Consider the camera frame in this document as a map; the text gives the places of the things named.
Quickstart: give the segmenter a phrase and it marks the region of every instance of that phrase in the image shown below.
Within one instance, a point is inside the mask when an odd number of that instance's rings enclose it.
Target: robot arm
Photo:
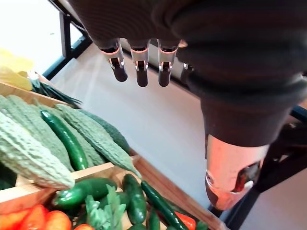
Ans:
[[[175,55],[194,71],[208,135],[206,190],[220,210],[256,182],[269,145],[307,95],[305,0],[69,0],[125,81],[118,38],[128,39],[137,81],[147,85],[148,41],[159,40],[159,83]],[[183,39],[187,46],[178,48]]]

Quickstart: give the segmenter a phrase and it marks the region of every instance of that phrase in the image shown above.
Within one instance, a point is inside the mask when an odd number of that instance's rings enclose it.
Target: bitter melon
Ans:
[[[36,140],[41,142],[44,147],[49,149],[54,156],[73,172],[74,170],[71,166],[65,146],[41,118],[40,114],[20,97],[9,95],[7,99],[8,103],[6,109],[13,116],[13,120],[27,129]]]
[[[96,152],[96,150],[89,144],[84,137],[78,131],[73,128],[62,116],[61,116],[61,111],[50,108],[46,105],[42,105],[43,109],[46,109],[48,112],[56,116],[58,119],[60,119],[63,124],[73,133],[73,135],[77,138],[78,142],[80,143],[86,159],[88,161],[89,167],[95,166],[95,165],[100,165],[105,163],[106,161],[99,155],[99,153]]]
[[[69,106],[57,104],[56,108],[62,111],[64,119],[77,129],[99,153],[113,164],[135,173],[140,178],[142,177],[134,167],[130,156],[113,141],[101,125]]]
[[[99,123],[110,134],[114,142],[117,143],[127,153],[129,153],[130,146],[126,141],[125,137],[118,131],[118,129],[116,129],[113,125],[111,125],[104,119],[96,116],[95,114],[87,112],[83,109],[79,109],[79,111],[92,118],[95,122]]]
[[[41,186],[71,188],[68,169],[28,131],[0,112],[0,161]]]

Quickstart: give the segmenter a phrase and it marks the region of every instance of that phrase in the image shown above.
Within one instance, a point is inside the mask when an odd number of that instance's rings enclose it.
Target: red bell pepper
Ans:
[[[30,212],[30,209],[24,209],[10,214],[0,215],[0,230],[18,229],[21,221]]]
[[[19,230],[43,230],[46,222],[47,209],[42,205],[34,206],[23,219]]]
[[[188,230],[196,229],[196,221],[193,218],[188,217],[176,211],[175,214],[179,217],[179,219],[181,219],[181,221],[185,224],[185,226],[187,226]]]
[[[51,211],[46,215],[44,230],[71,230],[71,220],[61,211]]]
[[[94,230],[94,229],[88,224],[82,224],[76,227],[74,230]]]

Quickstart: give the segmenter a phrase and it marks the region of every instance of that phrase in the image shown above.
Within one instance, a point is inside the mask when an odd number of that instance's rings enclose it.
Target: red tomato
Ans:
[[[42,205],[34,206],[23,219],[19,230],[42,230],[46,222],[47,209]]]
[[[82,224],[76,227],[74,230],[94,230],[94,229],[88,224]]]
[[[49,212],[44,230],[71,230],[71,220],[64,212]]]

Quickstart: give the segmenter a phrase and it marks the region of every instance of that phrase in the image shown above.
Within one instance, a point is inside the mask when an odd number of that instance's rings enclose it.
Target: wooden crate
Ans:
[[[65,104],[64,102],[54,100],[37,93],[27,92],[22,89],[0,83],[0,94],[7,96],[15,94],[22,97],[27,103],[34,103],[34,98],[40,103],[54,106],[55,104]],[[141,158],[134,151],[131,151],[131,159],[135,167],[142,174],[143,179],[153,186],[161,195],[173,203],[180,206],[198,219],[206,222],[212,230],[228,229],[215,215],[208,210],[203,209],[189,195],[184,193],[174,183],[168,180],[161,172],[154,168],[149,162]],[[121,187],[121,181],[128,171],[123,170],[112,163],[105,163],[88,169],[72,172],[71,175],[76,181],[89,177],[108,177],[115,180]],[[0,214],[18,211],[23,208],[32,207],[36,204],[43,204],[56,190],[53,188],[44,188],[24,180],[18,186],[6,190],[0,190]],[[129,227],[129,221],[124,221],[124,229]]]

